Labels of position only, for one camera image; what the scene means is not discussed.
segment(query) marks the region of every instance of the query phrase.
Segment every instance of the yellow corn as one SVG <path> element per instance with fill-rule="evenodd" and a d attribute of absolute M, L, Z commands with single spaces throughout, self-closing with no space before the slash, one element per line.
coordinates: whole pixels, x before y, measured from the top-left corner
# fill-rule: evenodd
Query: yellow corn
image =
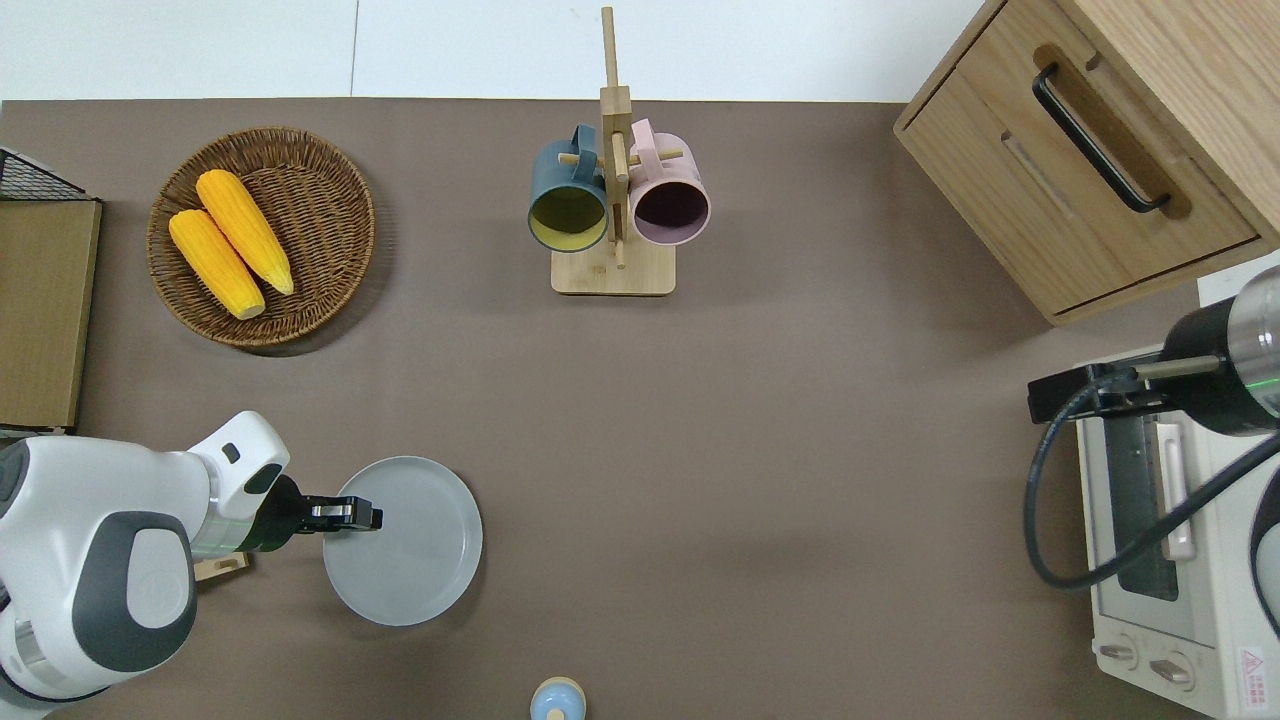
<path fill-rule="evenodd" d="M 169 236 L 200 282 L 232 315 L 247 320 L 262 314 L 262 291 L 209 213 L 183 210 L 169 218 Z"/>
<path fill-rule="evenodd" d="M 196 193 L 250 269 L 280 293 L 293 295 L 289 259 L 244 183 L 227 170 L 207 170 L 196 179 Z"/>

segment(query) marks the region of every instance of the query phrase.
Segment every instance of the pink mug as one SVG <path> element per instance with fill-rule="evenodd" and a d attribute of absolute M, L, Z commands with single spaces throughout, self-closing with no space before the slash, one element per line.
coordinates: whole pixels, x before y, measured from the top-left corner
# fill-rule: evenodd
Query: pink mug
<path fill-rule="evenodd" d="M 653 132 L 648 119 L 632 123 L 631 132 L 636 138 L 631 154 L 640 158 L 640 164 L 630 170 L 627 191 L 636 232 L 655 245 L 694 240 L 707 227 L 712 208 L 689 145 L 671 133 Z M 672 150 L 681 155 L 659 158 Z"/>

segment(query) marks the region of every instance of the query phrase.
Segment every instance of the black cable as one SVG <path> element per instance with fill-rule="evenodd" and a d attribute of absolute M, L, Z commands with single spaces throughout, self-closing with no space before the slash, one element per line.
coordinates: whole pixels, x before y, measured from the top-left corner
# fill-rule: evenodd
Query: black cable
<path fill-rule="evenodd" d="M 1208 505 L 1211 500 L 1221 495 L 1221 492 L 1226 488 L 1231 487 L 1235 480 L 1239 480 L 1251 470 L 1280 452 L 1280 433 L 1276 433 L 1213 475 L 1196 492 L 1190 493 L 1181 505 L 1174 507 L 1167 515 L 1157 520 L 1135 537 L 1133 542 L 1116 552 L 1115 557 L 1111 560 L 1107 560 L 1093 570 L 1074 578 L 1055 574 L 1048 569 L 1048 565 L 1044 564 L 1044 559 L 1041 556 L 1039 551 L 1039 541 L 1036 538 L 1036 497 L 1039 492 L 1041 473 L 1044 470 L 1044 459 L 1048 456 L 1053 439 L 1057 437 L 1057 433 L 1062 429 L 1062 427 L 1065 427 L 1068 419 L 1078 413 L 1080 406 L 1084 405 L 1084 402 L 1092 397 L 1093 393 L 1106 389 L 1119 382 L 1134 380 L 1137 377 L 1137 372 L 1128 368 L 1117 373 L 1096 378 L 1089 384 L 1080 388 L 1080 391 L 1073 395 L 1062 409 L 1059 410 L 1057 415 L 1055 415 L 1050 421 L 1048 427 L 1044 429 L 1044 437 L 1041 438 L 1039 447 L 1036 448 L 1036 456 L 1032 459 L 1032 468 L 1027 475 L 1027 496 L 1023 502 L 1023 537 L 1027 542 L 1027 555 L 1030 557 L 1032 568 L 1036 569 L 1036 573 L 1041 577 L 1041 579 L 1055 588 L 1065 591 L 1088 589 L 1089 587 L 1096 585 L 1128 568 L 1135 560 L 1142 557 L 1144 552 L 1160 544 L 1160 541 L 1169 536 L 1169 533 L 1174 532 L 1174 529 L 1179 525 L 1185 523 L 1202 507 Z"/>

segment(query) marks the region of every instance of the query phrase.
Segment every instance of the round woven basket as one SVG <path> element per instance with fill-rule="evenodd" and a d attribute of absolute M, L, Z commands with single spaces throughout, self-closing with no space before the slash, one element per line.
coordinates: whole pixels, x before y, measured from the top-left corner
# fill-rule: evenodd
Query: round woven basket
<path fill-rule="evenodd" d="M 169 237 L 169 218 L 200 208 L 196 178 L 221 168 L 239 176 L 275 232 L 293 274 L 293 295 L 255 277 L 266 310 L 237 320 L 205 288 Z M 160 190 L 147 224 L 151 281 L 169 310 L 209 340 L 269 347 L 333 318 L 360 286 L 374 252 L 374 201 L 360 170 L 307 131 L 252 128 L 192 155 Z"/>

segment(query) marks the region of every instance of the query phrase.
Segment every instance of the oven door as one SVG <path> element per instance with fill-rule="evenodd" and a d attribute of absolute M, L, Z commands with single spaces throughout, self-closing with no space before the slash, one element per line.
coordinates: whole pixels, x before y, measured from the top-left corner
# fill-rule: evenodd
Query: oven door
<path fill-rule="evenodd" d="M 1092 568 L 1199 487 L 1207 462 L 1196 456 L 1197 428 L 1183 413 L 1091 418 L 1078 429 Z M 1216 647 L 1199 519 L 1192 518 L 1162 547 L 1100 583 L 1097 614 Z"/>

